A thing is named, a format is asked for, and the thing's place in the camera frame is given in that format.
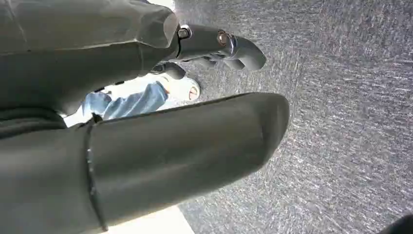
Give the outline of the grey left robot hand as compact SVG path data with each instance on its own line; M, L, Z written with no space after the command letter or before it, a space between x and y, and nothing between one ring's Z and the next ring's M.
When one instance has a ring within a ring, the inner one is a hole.
M67 127L87 94L167 61L261 69L252 42L144 0L0 3L0 231L98 234L260 169L289 103L246 93Z

